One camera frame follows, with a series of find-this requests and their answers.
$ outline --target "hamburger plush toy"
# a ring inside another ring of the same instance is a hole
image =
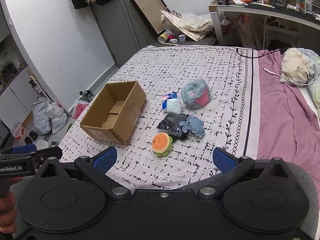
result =
[[[172,138],[164,132],[158,133],[156,136],[154,136],[151,146],[155,152],[155,155],[166,156],[171,150],[172,142]]]

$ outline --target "blue package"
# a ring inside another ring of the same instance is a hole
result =
[[[162,97],[162,111],[164,113],[167,112],[167,100],[170,98],[178,98],[177,92],[172,92],[172,93],[163,95],[163,97]]]

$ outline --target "pink plush nose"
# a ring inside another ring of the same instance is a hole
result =
[[[209,102],[207,89],[203,91],[203,95],[201,98],[195,99],[195,102],[200,106],[205,106]]]

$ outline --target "pink bedsheet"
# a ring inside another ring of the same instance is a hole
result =
[[[268,52],[261,50],[258,55]],[[320,196],[320,128],[317,116],[297,87],[280,83],[279,77],[263,70],[267,68],[280,74],[280,63],[279,51],[259,58],[261,103],[257,159],[279,156],[302,167],[312,175]]]

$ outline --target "screw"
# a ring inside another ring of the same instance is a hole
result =
[[[128,189],[125,187],[115,187],[112,192],[115,195],[125,195],[128,193]]]
[[[213,188],[213,187],[203,187],[200,192],[203,194],[203,195],[206,195],[206,196],[210,196],[210,195],[213,195],[214,193],[216,193],[216,190]]]
[[[160,197],[169,197],[168,193],[160,193]]]

